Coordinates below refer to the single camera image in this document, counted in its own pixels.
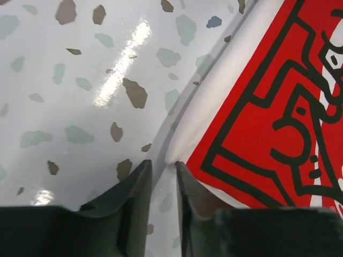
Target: white speckled surface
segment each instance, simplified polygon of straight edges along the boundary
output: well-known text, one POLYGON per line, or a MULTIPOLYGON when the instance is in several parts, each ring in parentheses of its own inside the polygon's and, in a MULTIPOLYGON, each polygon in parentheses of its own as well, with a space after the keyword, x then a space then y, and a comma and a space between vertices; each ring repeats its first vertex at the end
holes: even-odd
POLYGON ((146 256, 180 256, 168 140, 254 1, 166 2, 0 1, 1 205, 77 210, 151 158, 146 256))

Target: gray speckle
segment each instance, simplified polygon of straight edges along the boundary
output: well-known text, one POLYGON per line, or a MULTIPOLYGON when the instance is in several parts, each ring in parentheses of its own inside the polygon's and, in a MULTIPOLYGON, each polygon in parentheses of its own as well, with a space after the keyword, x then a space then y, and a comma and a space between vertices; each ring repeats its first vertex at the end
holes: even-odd
POLYGON ((181 43, 184 46, 188 46, 195 38, 195 33, 197 31, 196 23, 184 14, 177 17, 175 22, 177 33, 181 38, 181 43))
POLYGON ((39 102, 39 103, 43 103, 44 102, 43 97, 40 94, 37 94, 37 93, 29 95, 29 98, 32 101, 35 101, 35 102, 39 102))
POLYGON ((179 248, 180 247, 180 236, 177 236, 173 241, 173 248, 179 248))
POLYGON ((103 34, 103 33, 96 33, 94 34, 94 37, 99 40, 100 43, 102 43, 105 47, 111 48, 114 47, 113 38, 109 35, 103 34))
POLYGON ((0 40, 6 39, 19 26, 19 19, 15 15, 0 16, 0 40))
POLYGON ((168 193, 160 205, 160 212, 166 213, 171 210, 172 206, 173 206, 173 194, 168 193))
POLYGON ((171 80, 178 80, 178 76, 173 73, 170 73, 168 76, 171 80))
POLYGON ((0 117, 6 116, 8 112, 9 112, 9 105, 8 103, 5 103, 0 109, 0 117))
POLYGON ((213 57, 211 55, 203 55, 197 58, 196 67, 197 73, 201 76, 202 79, 206 77, 213 65, 213 57))
POLYGON ((59 63, 55 65, 54 76, 52 77, 53 82, 55 84, 59 85, 63 82, 64 72, 65 72, 65 65, 63 63, 59 63))
POLYGON ((38 14, 36 7, 34 7, 33 5, 23 4, 23 8, 33 15, 38 14))
POLYGON ((24 61, 25 61, 25 57, 24 56, 20 56, 18 58, 16 58, 12 63, 11 63, 11 68, 13 69, 14 72, 22 72, 23 68, 24 68, 24 61))
POLYGON ((52 142, 53 135, 43 131, 26 131, 21 135, 20 148, 37 146, 42 142, 52 142))
POLYGON ((182 9, 186 9, 186 3, 184 2, 184 0, 180 0, 180 4, 182 9))
POLYGON ((64 132, 67 140, 71 143, 80 143, 83 145, 85 143, 91 143, 94 141, 94 136, 88 134, 85 130, 75 125, 66 127, 64 132))
POLYGON ((83 88, 84 90, 90 91, 93 88, 93 85, 85 78, 76 78, 75 82, 78 87, 83 88))
POLYGON ((228 8, 229 8, 229 13, 234 13, 235 9, 232 7, 232 5, 229 5, 228 8))
POLYGON ((181 60, 180 54, 165 48, 160 48, 156 55, 160 63, 167 68, 176 65, 181 60))
POLYGON ((166 94, 165 106, 166 106, 166 110, 168 112, 168 115, 173 114, 179 96, 180 96, 180 94, 176 89, 174 89, 174 90, 172 90, 166 94))

